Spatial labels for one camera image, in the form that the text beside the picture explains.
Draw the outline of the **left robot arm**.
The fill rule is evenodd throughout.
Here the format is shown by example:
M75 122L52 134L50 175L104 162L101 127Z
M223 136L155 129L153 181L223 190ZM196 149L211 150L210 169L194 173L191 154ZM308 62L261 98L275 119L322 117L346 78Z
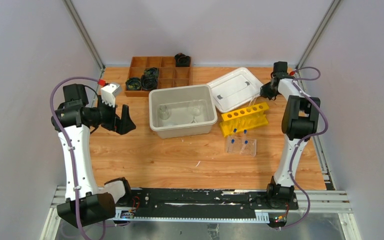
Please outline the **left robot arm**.
M89 107L85 85L66 85L64 102L54 111L59 123L51 119L62 145L66 172L65 202L57 206L57 213L76 228L112 219L116 215L116 203L126 207L133 201L125 177L98 187L90 153L91 128L102 127L119 135L136 129L128 105L122 106L121 115L116 113L116 96L121 90L118 83L107 83L97 95L97 106Z

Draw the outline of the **small clear glass jar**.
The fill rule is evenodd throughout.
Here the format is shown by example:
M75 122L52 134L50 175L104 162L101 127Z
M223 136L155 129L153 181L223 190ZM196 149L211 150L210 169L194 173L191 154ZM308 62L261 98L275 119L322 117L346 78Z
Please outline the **small clear glass jar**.
M158 116L161 120L168 120L171 117L171 109L164 104L158 107Z

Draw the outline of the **clear test tube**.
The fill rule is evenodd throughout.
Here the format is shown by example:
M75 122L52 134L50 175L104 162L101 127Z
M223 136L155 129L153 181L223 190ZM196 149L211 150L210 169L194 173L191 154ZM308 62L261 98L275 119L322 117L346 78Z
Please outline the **clear test tube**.
M249 107L253 106L253 105L255 104L257 98L258 98L258 96L254 96L254 97L250 100L248 106L249 106Z

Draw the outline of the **white plastic bin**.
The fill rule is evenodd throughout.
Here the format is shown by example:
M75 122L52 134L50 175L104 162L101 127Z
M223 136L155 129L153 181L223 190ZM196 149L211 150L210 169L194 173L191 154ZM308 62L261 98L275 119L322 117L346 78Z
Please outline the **white plastic bin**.
M187 110L193 100L200 100L202 104L199 116L193 116ZM149 127L162 139L208 134L218 121L212 91L207 84L152 90L148 102ZM159 118L160 105L170 108L169 119Z

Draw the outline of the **white bin lid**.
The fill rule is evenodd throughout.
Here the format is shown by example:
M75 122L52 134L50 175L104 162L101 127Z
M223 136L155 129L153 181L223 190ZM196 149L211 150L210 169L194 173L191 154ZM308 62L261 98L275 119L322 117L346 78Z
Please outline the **white bin lid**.
M207 85L211 89L217 110L227 113L258 96L263 83L248 68L239 67Z

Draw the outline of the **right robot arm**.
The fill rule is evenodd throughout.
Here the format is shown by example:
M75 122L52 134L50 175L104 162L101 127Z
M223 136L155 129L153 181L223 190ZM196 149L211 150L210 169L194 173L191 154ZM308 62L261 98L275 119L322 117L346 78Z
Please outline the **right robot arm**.
M260 96L275 100L283 96L286 107L281 121L284 146L280 164L267 185L266 204L278 209L294 199L296 172L302 152L309 139L317 132L321 100L307 95L288 72L286 61L273 64L270 82L260 88Z

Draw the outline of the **clear glass beaker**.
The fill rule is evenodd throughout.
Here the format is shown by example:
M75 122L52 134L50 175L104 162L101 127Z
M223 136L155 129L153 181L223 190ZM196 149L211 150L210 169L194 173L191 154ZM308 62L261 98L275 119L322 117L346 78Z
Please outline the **clear glass beaker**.
M202 114L202 107L200 100L192 100L189 102L187 111L194 117L200 116Z

